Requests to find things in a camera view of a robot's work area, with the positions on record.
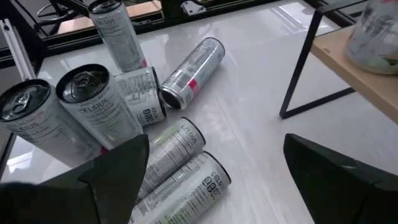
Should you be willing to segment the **wooden tray board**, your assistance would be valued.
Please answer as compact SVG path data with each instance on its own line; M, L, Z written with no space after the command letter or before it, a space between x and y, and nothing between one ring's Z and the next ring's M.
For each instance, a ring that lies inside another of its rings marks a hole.
M353 26L317 35L318 26L325 14L365 1L367 0L348 0L324 5L315 10L279 111L281 119L290 118L356 91L398 125L398 76L365 72L344 56L344 46L352 33ZM309 53L314 54L324 65L333 70L349 85L349 88L289 110L289 103Z

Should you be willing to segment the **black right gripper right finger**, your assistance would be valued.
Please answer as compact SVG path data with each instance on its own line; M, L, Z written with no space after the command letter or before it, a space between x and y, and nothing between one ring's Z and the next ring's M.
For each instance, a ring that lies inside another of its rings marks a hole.
M283 150L315 224L398 224L398 175L292 133Z

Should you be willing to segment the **Celsius can with red band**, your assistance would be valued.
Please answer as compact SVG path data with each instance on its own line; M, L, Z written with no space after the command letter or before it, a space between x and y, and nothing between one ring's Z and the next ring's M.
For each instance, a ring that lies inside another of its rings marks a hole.
M169 107L184 110L197 96L225 56L214 37L203 39L160 86L160 97Z

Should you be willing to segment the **white Celsius Arctic Vibe can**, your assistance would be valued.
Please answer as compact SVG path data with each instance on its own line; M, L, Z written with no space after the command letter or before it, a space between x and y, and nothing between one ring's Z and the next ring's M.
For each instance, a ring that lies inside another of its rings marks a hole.
M62 106L108 150L143 134L117 81L100 64L86 64L67 72L55 92Z

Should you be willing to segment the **white glossy table sheet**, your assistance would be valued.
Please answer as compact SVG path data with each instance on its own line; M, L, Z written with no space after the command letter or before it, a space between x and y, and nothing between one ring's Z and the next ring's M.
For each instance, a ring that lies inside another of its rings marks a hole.
M398 125L357 93L280 119L313 13L303 0L281 0L139 36L160 81L205 37L226 49L185 110L146 128L153 138L187 117L231 176L226 196L197 224L312 223L285 162L287 133L398 175Z

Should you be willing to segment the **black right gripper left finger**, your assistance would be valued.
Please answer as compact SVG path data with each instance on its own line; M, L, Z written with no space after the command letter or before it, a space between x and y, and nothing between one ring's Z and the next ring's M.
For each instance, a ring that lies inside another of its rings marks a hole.
M140 134L41 184L0 184L0 224L127 224L149 153Z

